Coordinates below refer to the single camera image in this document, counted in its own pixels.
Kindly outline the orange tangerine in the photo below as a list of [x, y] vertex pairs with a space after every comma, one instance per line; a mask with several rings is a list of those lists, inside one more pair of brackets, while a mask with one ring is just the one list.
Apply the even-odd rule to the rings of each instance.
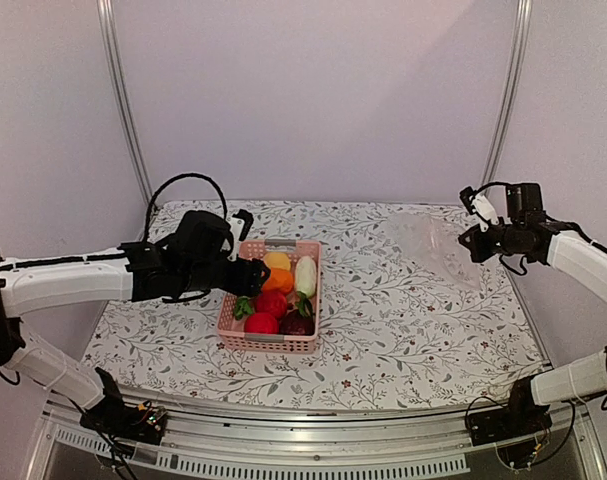
[[289, 270], [274, 268], [270, 270], [267, 281], [262, 286], [263, 292], [278, 291], [288, 295], [294, 289], [294, 276]]

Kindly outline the red apple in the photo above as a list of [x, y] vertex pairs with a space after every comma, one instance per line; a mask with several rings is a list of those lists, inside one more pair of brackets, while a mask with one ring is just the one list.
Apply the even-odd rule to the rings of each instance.
[[245, 320], [244, 332], [249, 334], [278, 334], [279, 322], [278, 319], [270, 313], [257, 312], [249, 315]]

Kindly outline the left aluminium frame post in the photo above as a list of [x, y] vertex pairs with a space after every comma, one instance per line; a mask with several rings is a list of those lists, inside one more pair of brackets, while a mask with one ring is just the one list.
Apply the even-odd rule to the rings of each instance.
[[96, 4], [108, 73], [114, 92], [115, 103], [126, 147], [141, 196], [145, 204], [148, 204], [153, 194], [152, 184], [147, 166], [145, 165], [126, 85], [114, 15], [114, 2], [110, 0], [97, 0]]

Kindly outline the aluminium front rail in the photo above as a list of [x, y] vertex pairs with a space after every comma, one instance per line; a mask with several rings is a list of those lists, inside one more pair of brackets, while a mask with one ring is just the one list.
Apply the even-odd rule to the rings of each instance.
[[531, 467], [508, 451], [524, 438], [476, 445], [471, 410], [284, 409], [199, 400], [125, 388], [135, 404], [167, 409], [159, 445], [128, 442], [113, 457], [80, 425], [77, 410], [51, 395], [37, 424], [27, 479], [607, 479], [607, 461], [588, 409], [557, 405]]

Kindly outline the white eggplant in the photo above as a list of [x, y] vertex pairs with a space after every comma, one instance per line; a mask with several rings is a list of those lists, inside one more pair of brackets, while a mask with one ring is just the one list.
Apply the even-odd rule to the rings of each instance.
[[312, 298], [316, 293], [317, 266], [310, 256], [300, 257], [294, 273], [294, 289], [297, 294]]

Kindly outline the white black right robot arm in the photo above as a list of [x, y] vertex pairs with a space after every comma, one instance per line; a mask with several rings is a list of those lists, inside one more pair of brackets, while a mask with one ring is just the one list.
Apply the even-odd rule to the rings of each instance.
[[[475, 225], [458, 241], [472, 262], [481, 264], [510, 257], [520, 261], [517, 274], [539, 264], [559, 272], [575, 291], [590, 295], [589, 305], [607, 316], [607, 247], [590, 238], [581, 226], [558, 220], [543, 206], [537, 183], [500, 183], [506, 213], [498, 214], [486, 193], [492, 183], [468, 186], [459, 196]], [[597, 400], [607, 411], [607, 335], [598, 332], [564, 364], [516, 380], [503, 407], [465, 414], [465, 427], [475, 445], [533, 435], [552, 425], [549, 409], [560, 402]]]

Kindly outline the yellow peach fruit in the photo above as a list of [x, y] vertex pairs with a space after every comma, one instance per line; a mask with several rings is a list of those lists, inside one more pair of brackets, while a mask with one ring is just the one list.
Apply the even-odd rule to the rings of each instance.
[[270, 270], [291, 270], [291, 260], [284, 252], [268, 252], [264, 255], [263, 262]]

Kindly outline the aluminium frame post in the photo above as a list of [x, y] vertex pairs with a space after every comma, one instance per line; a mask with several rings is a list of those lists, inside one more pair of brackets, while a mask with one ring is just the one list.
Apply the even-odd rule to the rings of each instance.
[[510, 43], [507, 56], [506, 73], [500, 96], [499, 109], [494, 124], [481, 184], [487, 184], [497, 178], [501, 155], [508, 135], [510, 121], [516, 103], [520, 78], [525, 64], [529, 31], [532, 19], [533, 2], [518, 0], [515, 2], [514, 19], [510, 30]]
[[114, 92], [115, 103], [126, 147], [141, 196], [145, 204], [148, 204], [153, 194], [152, 184], [147, 166], [145, 165], [126, 85], [114, 15], [114, 2], [110, 0], [97, 0], [96, 4], [108, 73]]

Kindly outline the clear zip top bag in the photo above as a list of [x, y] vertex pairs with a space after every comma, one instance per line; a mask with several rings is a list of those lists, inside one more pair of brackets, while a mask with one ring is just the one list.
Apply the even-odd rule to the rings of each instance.
[[460, 289], [479, 290], [479, 267], [458, 243], [458, 227], [427, 214], [397, 213], [384, 223], [401, 255]]

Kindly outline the pink plastic basket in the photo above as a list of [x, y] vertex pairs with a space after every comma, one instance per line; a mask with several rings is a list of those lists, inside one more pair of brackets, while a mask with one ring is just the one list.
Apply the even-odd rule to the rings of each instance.
[[315, 332], [311, 336], [290, 336], [280, 333], [274, 335], [249, 334], [244, 332], [245, 319], [237, 321], [233, 316], [233, 308], [237, 296], [227, 294], [218, 316], [217, 332], [226, 347], [238, 350], [255, 350], [285, 353], [312, 353], [316, 349], [316, 339], [319, 330], [319, 313], [321, 300], [321, 257], [322, 245], [312, 240], [246, 240], [241, 243], [239, 257], [243, 259], [257, 258], [263, 260], [268, 252], [284, 252], [291, 260], [290, 272], [295, 273], [296, 263], [300, 257], [310, 256], [317, 266], [316, 293], [312, 298], [297, 294], [295, 289], [285, 295], [288, 301], [288, 311], [298, 310], [303, 316], [313, 316]]

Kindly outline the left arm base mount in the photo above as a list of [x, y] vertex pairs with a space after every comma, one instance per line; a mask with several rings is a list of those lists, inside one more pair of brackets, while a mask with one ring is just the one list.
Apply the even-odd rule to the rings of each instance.
[[95, 369], [102, 382], [103, 397], [97, 405], [83, 409], [80, 425], [106, 436], [160, 445], [168, 421], [167, 409], [146, 400], [128, 406], [113, 377], [101, 368]]

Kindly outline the red pomegranate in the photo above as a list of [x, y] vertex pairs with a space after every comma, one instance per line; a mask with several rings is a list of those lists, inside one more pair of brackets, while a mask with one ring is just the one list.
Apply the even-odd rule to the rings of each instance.
[[268, 313], [276, 319], [280, 319], [287, 314], [287, 298], [277, 290], [263, 292], [255, 299], [255, 311], [257, 313]]

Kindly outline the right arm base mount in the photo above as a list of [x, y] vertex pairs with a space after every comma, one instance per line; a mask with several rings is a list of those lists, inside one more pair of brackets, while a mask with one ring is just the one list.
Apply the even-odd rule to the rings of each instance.
[[506, 404], [482, 395], [468, 404], [464, 414], [465, 429], [474, 446], [542, 434], [541, 439], [536, 437], [495, 450], [499, 461], [516, 472], [547, 463], [560, 453], [572, 434], [577, 417], [576, 405], [570, 400], [563, 400], [571, 407], [570, 425], [560, 443], [546, 457], [542, 457], [541, 452], [550, 444], [552, 420], [549, 406], [534, 403], [533, 378], [529, 376], [517, 380]]

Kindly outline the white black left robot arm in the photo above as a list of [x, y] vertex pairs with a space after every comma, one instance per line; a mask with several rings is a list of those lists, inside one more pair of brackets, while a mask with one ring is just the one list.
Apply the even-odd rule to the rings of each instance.
[[0, 253], [0, 367], [27, 376], [70, 399], [111, 434], [131, 426], [110, 374], [91, 370], [23, 325], [23, 315], [93, 301], [166, 303], [198, 300], [213, 290], [235, 296], [260, 293], [270, 270], [239, 255], [252, 215], [230, 220], [189, 211], [176, 231], [91, 254], [36, 260], [4, 259]]

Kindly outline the dark purple fruit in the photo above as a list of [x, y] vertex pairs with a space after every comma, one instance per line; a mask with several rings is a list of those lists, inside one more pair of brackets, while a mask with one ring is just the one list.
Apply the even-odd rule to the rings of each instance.
[[287, 313], [279, 323], [279, 333], [290, 336], [311, 336], [315, 332], [313, 316], [303, 316], [298, 310]]

